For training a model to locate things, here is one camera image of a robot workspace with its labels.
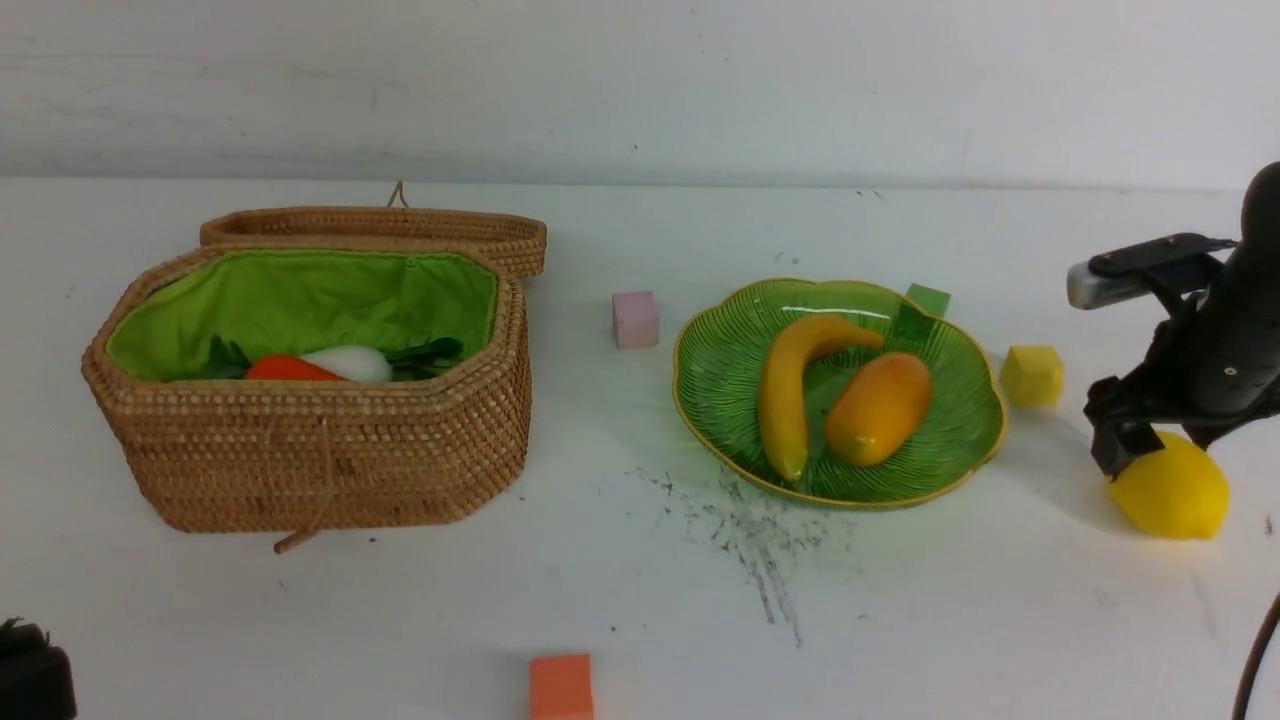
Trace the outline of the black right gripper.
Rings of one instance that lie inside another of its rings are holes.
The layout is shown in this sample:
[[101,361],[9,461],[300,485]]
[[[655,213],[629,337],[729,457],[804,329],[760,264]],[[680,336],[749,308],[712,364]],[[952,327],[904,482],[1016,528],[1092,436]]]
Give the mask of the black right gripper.
[[1087,395],[1091,455],[1106,478],[1165,448],[1155,424],[1201,448],[1277,416],[1277,291],[1188,295],[1158,323],[1139,365]]

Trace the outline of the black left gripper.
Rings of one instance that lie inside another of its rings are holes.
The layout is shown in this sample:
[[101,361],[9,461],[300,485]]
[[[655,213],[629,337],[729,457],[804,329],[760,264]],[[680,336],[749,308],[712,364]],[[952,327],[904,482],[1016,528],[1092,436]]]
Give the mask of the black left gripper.
[[1,717],[76,719],[78,706],[64,648],[22,618],[1,624]]

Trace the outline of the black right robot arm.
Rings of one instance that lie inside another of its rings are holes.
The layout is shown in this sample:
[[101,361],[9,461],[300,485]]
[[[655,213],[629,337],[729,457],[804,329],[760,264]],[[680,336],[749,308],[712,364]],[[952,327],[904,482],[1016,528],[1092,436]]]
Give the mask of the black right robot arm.
[[1096,310],[1152,296],[1167,311],[1143,360],[1094,382],[1084,414],[1091,454],[1108,478],[1157,454],[1158,424],[1198,448],[1277,415],[1279,165],[1252,179],[1242,237],[1166,234],[1071,266],[1069,304]]

